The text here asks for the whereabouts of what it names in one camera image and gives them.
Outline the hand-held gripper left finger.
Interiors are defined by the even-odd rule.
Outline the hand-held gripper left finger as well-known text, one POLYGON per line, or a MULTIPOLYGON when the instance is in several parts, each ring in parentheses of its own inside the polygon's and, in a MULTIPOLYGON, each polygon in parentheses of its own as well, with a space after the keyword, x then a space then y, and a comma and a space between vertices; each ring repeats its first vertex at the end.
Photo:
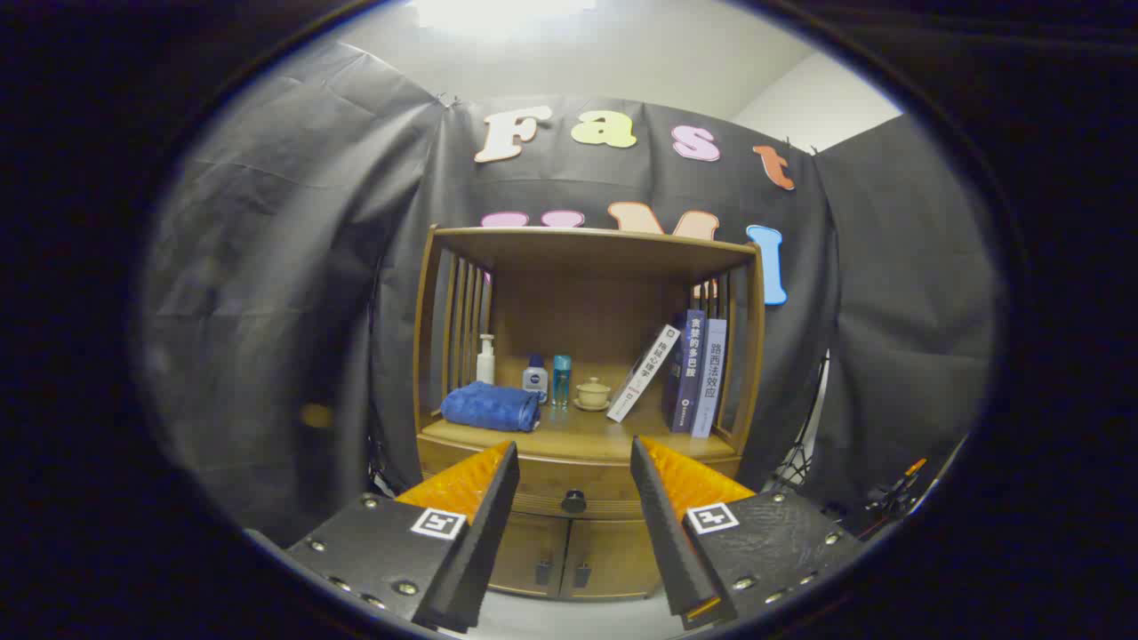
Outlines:
POLYGON ((500 442, 394 499, 365 493, 287 550, 302 575, 378 614, 464 633, 478 624, 520 470, 500 442))

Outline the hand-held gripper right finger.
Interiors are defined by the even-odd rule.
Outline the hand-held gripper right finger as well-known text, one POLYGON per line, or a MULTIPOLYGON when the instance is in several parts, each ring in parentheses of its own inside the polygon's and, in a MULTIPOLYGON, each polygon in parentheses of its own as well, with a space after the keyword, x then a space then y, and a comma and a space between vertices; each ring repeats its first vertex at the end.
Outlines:
POLYGON ((630 442, 630 477, 669 610, 686 629, 767 627, 864 550, 809 500, 753 492, 651 438, 630 442))

